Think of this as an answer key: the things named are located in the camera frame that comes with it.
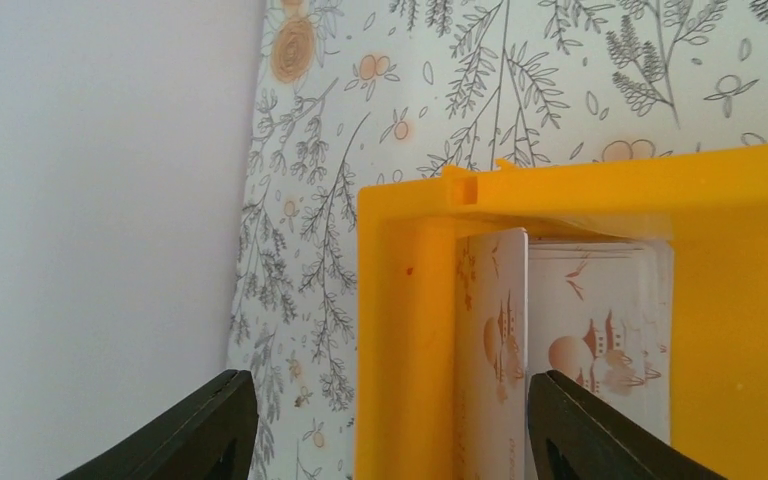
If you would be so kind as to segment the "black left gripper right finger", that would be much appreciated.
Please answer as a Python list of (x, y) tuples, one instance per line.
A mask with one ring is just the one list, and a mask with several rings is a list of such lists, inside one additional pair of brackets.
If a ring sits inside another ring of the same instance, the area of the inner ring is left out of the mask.
[(539, 479), (720, 479), (557, 370), (534, 375), (527, 425)]

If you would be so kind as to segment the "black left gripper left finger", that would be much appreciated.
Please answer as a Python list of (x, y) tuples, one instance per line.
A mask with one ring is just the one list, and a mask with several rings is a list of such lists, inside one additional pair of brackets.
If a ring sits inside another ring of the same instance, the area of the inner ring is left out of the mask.
[(65, 479), (246, 479), (258, 429), (253, 377), (226, 370)]

